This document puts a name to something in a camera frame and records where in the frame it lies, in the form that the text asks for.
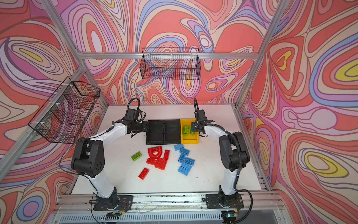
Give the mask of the green lego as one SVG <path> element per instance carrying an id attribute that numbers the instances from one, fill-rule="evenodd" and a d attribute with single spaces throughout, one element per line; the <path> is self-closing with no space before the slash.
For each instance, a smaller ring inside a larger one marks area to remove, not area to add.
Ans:
<path id="1" fill-rule="evenodd" d="M 189 125 L 184 125 L 183 128 L 182 128 L 182 131 L 183 131 L 184 136 L 186 136 L 186 135 L 194 136 L 195 135 L 195 132 L 193 132 L 191 130 L 191 127 Z"/>
<path id="2" fill-rule="evenodd" d="M 131 156 L 132 161 L 138 160 L 142 156 L 141 152 L 137 152 L 136 154 Z"/>

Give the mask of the black bin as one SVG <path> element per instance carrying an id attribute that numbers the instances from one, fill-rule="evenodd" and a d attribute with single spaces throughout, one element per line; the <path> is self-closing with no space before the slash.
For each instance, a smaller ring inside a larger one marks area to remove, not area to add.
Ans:
<path id="1" fill-rule="evenodd" d="M 181 124 L 179 119 L 165 120 L 164 144 L 181 144 Z"/>
<path id="2" fill-rule="evenodd" d="M 163 145 L 164 144 L 164 120 L 149 120 L 146 131 L 147 145 Z"/>

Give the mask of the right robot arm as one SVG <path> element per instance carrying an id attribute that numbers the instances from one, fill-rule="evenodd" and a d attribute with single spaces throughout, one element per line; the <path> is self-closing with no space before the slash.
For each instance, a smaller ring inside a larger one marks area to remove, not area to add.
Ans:
<path id="1" fill-rule="evenodd" d="M 219 143 L 221 162 L 226 169 L 218 191 L 218 204 L 228 208 L 239 202 L 237 184 L 240 172 L 250 162 L 250 154 L 241 132 L 232 133 L 224 127 L 209 120 L 205 111 L 194 108 L 195 121 L 191 124 L 191 130 L 202 133 L 207 137 L 216 137 Z"/>

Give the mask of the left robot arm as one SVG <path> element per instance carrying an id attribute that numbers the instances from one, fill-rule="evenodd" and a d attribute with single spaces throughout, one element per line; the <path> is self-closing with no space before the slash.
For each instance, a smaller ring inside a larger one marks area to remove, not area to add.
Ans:
<path id="1" fill-rule="evenodd" d="M 130 134 L 147 131 L 146 113 L 140 109 L 126 109 L 122 119 L 112 122 L 112 125 L 89 138 L 80 138 L 75 145 L 75 151 L 71 161 L 71 169 L 78 175 L 88 179 L 96 201 L 107 210 L 114 210 L 119 206 L 117 189 L 112 185 L 103 171 L 105 166 L 104 148 L 117 139 Z"/>

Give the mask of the yellow bin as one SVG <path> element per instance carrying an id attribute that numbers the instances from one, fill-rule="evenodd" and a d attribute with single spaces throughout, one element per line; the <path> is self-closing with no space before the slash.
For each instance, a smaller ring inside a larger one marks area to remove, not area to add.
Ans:
<path id="1" fill-rule="evenodd" d="M 199 143 L 199 133 L 195 133 L 194 136 L 192 135 L 183 135 L 182 128 L 184 125 L 191 126 L 192 122 L 195 122 L 195 119 L 181 119 L 180 121 L 180 130 L 181 130 L 181 143 L 182 144 L 198 144 Z"/>

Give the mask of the blue lego top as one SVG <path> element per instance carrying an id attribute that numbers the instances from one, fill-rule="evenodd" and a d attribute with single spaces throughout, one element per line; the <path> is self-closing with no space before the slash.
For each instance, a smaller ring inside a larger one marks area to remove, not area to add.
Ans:
<path id="1" fill-rule="evenodd" d="M 184 145 L 183 145 L 183 144 L 174 145 L 174 150 L 175 150 L 175 151 L 181 150 L 182 148 L 184 148 Z"/>

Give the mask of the red arch lego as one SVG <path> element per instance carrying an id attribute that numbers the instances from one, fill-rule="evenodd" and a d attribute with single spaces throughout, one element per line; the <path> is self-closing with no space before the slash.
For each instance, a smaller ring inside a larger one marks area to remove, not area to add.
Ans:
<path id="1" fill-rule="evenodd" d="M 151 159 L 158 159 L 162 156 L 162 146 L 151 147 L 148 149 L 148 155 Z"/>

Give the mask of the red lego upright slim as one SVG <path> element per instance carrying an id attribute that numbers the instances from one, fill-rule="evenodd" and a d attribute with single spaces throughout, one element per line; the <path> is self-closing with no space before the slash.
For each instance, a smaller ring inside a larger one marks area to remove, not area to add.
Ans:
<path id="1" fill-rule="evenodd" d="M 168 160 L 168 159 L 169 159 L 169 155 L 170 155 L 170 150 L 165 150 L 163 159 L 164 159 L 164 160 Z"/>

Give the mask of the blue lego large bottom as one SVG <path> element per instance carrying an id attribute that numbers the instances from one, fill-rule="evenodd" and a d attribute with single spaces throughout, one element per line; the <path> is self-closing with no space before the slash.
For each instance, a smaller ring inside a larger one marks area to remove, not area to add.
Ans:
<path id="1" fill-rule="evenodd" d="M 178 172 L 183 174 L 183 175 L 185 175 L 185 176 L 188 176 L 188 174 L 191 171 L 191 169 L 192 169 L 192 165 L 184 162 L 179 167 Z"/>

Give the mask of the red lego plate cluster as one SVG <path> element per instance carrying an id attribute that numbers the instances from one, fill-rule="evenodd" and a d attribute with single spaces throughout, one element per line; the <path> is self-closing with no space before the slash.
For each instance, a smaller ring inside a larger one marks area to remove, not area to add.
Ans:
<path id="1" fill-rule="evenodd" d="M 153 165 L 155 168 L 160 169 L 160 170 L 166 169 L 167 162 L 168 162 L 168 160 L 163 159 L 163 158 L 158 158 L 158 159 L 148 158 L 146 161 L 147 164 Z"/>

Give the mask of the red lego lower left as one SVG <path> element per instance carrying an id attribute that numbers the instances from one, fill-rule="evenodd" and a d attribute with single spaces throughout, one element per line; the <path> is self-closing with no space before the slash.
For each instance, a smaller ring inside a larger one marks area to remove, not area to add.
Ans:
<path id="1" fill-rule="evenodd" d="M 144 180 L 146 178 L 146 176 L 148 175 L 148 173 L 149 173 L 149 169 L 148 168 L 143 168 L 143 170 L 139 174 L 139 178 L 141 180 Z"/>

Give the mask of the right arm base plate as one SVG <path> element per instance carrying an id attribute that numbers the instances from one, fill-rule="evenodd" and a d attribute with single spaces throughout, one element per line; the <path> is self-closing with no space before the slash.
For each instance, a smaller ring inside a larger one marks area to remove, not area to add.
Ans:
<path id="1" fill-rule="evenodd" d="M 237 209 L 244 208 L 241 194 L 224 195 L 222 193 L 206 194 L 202 201 L 206 203 L 208 209 Z"/>

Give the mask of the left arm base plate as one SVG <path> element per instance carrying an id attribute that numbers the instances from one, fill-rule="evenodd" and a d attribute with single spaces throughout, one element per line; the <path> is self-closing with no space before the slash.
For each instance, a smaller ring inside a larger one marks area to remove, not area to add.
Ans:
<path id="1" fill-rule="evenodd" d="M 117 195 L 115 198 L 101 198 L 91 200 L 94 211 L 128 211 L 131 210 L 133 195 Z"/>

